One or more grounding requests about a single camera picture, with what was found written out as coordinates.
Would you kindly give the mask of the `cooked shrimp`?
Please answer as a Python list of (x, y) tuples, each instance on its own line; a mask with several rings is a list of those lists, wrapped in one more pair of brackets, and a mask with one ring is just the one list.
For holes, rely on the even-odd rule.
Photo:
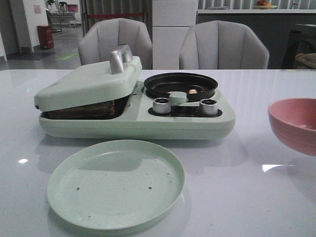
[(190, 89), (189, 90), (189, 94), (197, 94), (197, 90), (196, 89)]

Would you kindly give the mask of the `mint green breakfast maker lid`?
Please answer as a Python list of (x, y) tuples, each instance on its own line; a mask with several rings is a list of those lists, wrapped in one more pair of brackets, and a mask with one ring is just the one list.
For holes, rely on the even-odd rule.
[(133, 92), (141, 71), (138, 56), (83, 65), (38, 92), (34, 104), (50, 112), (117, 100)]

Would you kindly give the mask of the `pink plastic bowl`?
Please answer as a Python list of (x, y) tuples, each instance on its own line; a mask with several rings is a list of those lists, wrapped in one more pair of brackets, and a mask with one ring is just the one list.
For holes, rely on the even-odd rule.
[(316, 100), (289, 98), (268, 106), (275, 136), (286, 146), (309, 156), (316, 155)]

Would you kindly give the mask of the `white bread slice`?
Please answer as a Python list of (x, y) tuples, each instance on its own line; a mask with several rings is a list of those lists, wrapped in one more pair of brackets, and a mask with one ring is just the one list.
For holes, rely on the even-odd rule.
[(49, 111), (51, 119), (77, 119), (84, 117), (112, 116), (116, 112), (114, 100), (90, 105)]

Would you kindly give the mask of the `left silver control knob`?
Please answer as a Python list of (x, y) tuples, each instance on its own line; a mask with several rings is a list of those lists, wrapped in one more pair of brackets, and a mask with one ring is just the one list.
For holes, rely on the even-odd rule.
[(168, 98), (155, 98), (153, 100), (153, 112), (156, 114), (168, 114), (171, 112), (170, 100)]

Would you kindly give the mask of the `silver control knob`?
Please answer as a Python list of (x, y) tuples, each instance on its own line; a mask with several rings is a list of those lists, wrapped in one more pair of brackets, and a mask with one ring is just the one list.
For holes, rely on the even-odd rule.
[(153, 100), (153, 112), (156, 114), (168, 114), (171, 112), (170, 100), (168, 98), (155, 98)]
[(214, 116), (218, 113), (218, 103), (212, 99), (203, 99), (199, 102), (199, 112), (206, 116)]

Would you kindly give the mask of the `black round frying pan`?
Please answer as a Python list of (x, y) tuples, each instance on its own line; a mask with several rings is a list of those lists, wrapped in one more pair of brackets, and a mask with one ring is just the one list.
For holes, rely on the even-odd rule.
[[(146, 93), (153, 98), (168, 98), (171, 92), (185, 92), (189, 102), (197, 102), (214, 95), (218, 82), (205, 75), (194, 73), (163, 73), (151, 76), (144, 81)], [(197, 94), (189, 94), (196, 89)]]

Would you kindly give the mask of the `right silver control knob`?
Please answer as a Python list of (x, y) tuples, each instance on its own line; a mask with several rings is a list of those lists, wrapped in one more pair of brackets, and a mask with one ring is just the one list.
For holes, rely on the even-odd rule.
[(218, 103), (212, 99), (203, 99), (199, 102), (199, 112), (206, 116), (214, 116), (218, 113)]

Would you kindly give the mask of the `mint green round plate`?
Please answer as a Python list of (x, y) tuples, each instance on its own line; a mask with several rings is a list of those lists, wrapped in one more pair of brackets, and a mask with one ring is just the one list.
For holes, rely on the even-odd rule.
[(47, 199), (73, 225), (128, 233), (160, 221), (184, 185), (183, 165), (168, 149), (147, 141), (115, 140), (65, 159), (49, 179)]

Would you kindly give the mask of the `right grey upholstered chair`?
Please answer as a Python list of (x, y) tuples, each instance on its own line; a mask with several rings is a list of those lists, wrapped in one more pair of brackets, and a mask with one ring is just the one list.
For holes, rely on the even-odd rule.
[(247, 25), (209, 21), (191, 26), (184, 38), (182, 70), (266, 69), (269, 51)]

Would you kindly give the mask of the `grey upholstered chair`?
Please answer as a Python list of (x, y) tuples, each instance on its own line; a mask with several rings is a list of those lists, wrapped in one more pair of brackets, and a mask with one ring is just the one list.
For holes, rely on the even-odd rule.
[(184, 38), (182, 70), (266, 69), (269, 51), (247, 25), (209, 21), (191, 26)]
[(82, 65), (108, 61), (110, 52), (127, 44), (132, 55), (138, 56), (144, 70), (152, 69), (153, 45), (143, 22), (117, 18), (97, 22), (79, 43)]

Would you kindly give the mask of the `left grey upholstered chair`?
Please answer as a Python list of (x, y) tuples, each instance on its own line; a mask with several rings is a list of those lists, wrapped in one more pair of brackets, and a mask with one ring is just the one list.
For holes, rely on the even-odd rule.
[(132, 55), (138, 56), (144, 70), (152, 69), (153, 45), (143, 22), (117, 18), (97, 22), (79, 43), (82, 65), (108, 61), (110, 52), (127, 44)]

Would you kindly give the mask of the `white refrigerator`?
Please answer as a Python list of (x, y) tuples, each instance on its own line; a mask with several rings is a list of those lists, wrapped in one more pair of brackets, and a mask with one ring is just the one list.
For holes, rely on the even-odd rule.
[(185, 34), (196, 24), (196, 0), (152, 1), (153, 69), (179, 69)]

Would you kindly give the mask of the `grey counter with white top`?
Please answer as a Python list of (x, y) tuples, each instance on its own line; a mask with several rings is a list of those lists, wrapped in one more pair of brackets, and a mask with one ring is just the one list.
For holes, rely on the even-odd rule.
[(214, 20), (247, 25), (268, 49), (268, 69), (282, 69), (290, 30), (295, 24), (316, 25), (315, 10), (198, 10), (197, 23)]

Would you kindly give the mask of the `beige cushion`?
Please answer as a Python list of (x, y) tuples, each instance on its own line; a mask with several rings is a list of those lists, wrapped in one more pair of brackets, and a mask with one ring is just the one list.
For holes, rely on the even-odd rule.
[(299, 53), (295, 56), (296, 62), (299, 62), (300, 69), (316, 69), (316, 54), (315, 53)]

